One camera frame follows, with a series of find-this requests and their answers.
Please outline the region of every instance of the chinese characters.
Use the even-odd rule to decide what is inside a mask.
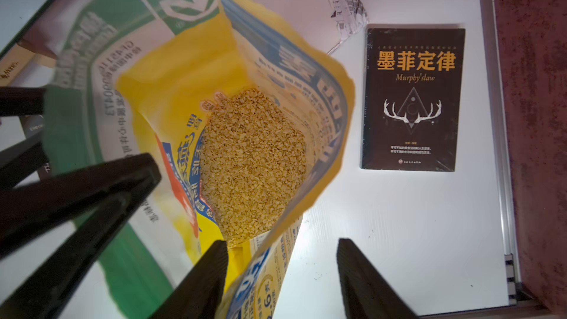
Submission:
[[[394,54],[394,51],[379,51],[378,70],[393,71],[395,68],[401,68],[402,71],[410,71],[415,68],[418,71],[449,71],[455,68],[455,60],[457,59],[457,56],[449,50],[439,53],[429,52],[428,50],[419,53],[403,50],[396,53],[397,60],[394,58]]]

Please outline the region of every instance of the metal edge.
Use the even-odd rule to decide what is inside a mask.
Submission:
[[[480,0],[480,11],[483,22],[486,75],[491,103],[492,135],[504,253],[513,256],[515,281],[521,282],[494,0]]]

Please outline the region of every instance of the book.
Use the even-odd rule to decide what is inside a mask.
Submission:
[[[366,29],[363,169],[455,171],[464,29]]]

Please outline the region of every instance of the yellow plastic bag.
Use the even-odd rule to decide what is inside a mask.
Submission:
[[[45,100],[54,171],[149,152],[163,177],[99,259],[125,317],[149,316],[222,239],[200,193],[202,131],[251,87],[303,132],[307,177],[269,233],[230,250],[222,318],[272,315],[301,215],[340,168],[353,84],[250,0],[93,0],[77,18]]]

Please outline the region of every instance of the antler illustration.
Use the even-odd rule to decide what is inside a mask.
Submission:
[[[400,119],[400,120],[404,121],[405,123],[409,123],[409,121],[408,121],[408,114],[407,114],[407,113],[406,113],[403,117],[396,115],[396,111],[394,110],[394,107],[395,107],[395,105],[396,105],[395,102],[392,103],[392,113],[393,113],[393,115],[391,115],[390,112],[388,111],[388,105],[389,105],[388,99],[386,99],[386,101],[384,102],[384,114],[385,114],[386,116],[392,117],[392,118],[395,118],[395,119]]]
[[[429,112],[429,115],[427,115],[426,117],[421,117],[420,114],[417,113],[417,118],[415,121],[413,121],[413,123],[420,123],[421,121],[426,121],[428,119],[432,119],[441,115],[441,100],[439,100],[439,103],[437,103],[436,105],[437,105],[437,112],[435,113],[434,116],[431,116],[433,114],[433,104],[431,104],[431,111]]]

